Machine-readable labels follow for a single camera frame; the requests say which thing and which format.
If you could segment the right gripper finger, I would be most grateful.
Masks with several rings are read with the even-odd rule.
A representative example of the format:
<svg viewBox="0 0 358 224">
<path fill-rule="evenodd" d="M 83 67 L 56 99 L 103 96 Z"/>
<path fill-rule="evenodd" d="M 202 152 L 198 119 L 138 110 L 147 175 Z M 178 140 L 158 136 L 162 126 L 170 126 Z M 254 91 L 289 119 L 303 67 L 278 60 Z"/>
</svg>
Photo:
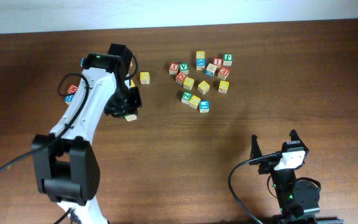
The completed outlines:
<svg viewBox="0 0 358 224">
<path fill-rule="evenodd" d="M 306 147 L 305 143 L 301 140 L 299 135 L 297 134 L 295 129 L 292 129 L 289 133 L 290 136 L 290 142 L 288 145 L 290 147 L 302 147 L 305 152 L 308 152 L 308 148 Z"/>
<path fill-rule="evenodd" d="M 262 157 L 262 152 L 260 150 L 259 144 L 257 142 L 257 136 L 251 136 L 251 152 L 250 152 L 250 165 L 257 165 L 259 164 L 259 159 Z"/>
</svg>

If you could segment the green letter R block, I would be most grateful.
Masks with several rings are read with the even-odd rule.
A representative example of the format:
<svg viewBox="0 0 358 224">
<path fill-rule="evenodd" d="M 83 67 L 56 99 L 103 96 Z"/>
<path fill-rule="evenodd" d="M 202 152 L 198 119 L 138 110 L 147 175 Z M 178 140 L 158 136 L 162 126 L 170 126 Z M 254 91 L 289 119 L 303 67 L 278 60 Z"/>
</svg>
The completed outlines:
<svg viewBox="0 0 358 224">
<path fill-rule="evenodd" d="M 136 114 L 127 114 L 124 116 L 127 122 L 135 121 L 137 119 Z"/>
</svg>

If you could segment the yellow letter S block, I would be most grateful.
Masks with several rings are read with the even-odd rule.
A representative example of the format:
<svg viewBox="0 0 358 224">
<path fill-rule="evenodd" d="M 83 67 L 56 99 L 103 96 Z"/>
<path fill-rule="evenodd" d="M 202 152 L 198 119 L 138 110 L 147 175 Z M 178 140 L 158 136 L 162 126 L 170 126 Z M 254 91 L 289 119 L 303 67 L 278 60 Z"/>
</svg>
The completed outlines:
<svg viewBox="0 0 358 224">
<path fill-rule="evenodd" d="M 150 73 L 140 72 L 140 82 L 143 85 L 148 85 L 150 83 Z"/>
</svg>

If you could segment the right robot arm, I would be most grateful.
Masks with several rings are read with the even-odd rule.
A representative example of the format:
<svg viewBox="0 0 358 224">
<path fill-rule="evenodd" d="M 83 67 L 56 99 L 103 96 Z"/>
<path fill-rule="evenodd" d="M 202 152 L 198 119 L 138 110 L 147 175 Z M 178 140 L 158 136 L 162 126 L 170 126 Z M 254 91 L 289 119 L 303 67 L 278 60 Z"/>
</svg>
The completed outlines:
<svg viewBox="0 0 358 224">
<path fill-rule="evenodd" d="M 272 217 L 273 223 L 344 223 L 337 217 L 317 218 L 320 212 L 321 184 L 309 177 L 297 177 L 295 171 L 305 164 L 309 149 L 293 129 L 290 140 L 280 151 L 263 155 L 257 136 L 251 137 L 251 165 L 258 165 L 260 175 L 268 174 L 273 182 L 280 214 Z"/>
</svg>

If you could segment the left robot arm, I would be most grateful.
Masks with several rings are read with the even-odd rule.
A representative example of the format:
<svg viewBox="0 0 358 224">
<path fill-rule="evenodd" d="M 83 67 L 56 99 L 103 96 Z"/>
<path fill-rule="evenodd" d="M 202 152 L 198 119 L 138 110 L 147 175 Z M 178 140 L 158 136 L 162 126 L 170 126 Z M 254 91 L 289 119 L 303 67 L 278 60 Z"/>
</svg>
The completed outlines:
<svg viewBox="0 0 358 224">
<path fill-rule="evenodd" d="M 92 142 L 102 114 L 137 118 L 142 102 L 139 89 L 131 86 L 134 61 L 121 44 L 83 58 L 80 84 L 67 110 L 48 135 L 32 141 L 37 188 L 64 209 L 71 223 L 108 222 L 96 198 L 101 173 Z"/>
</svg>

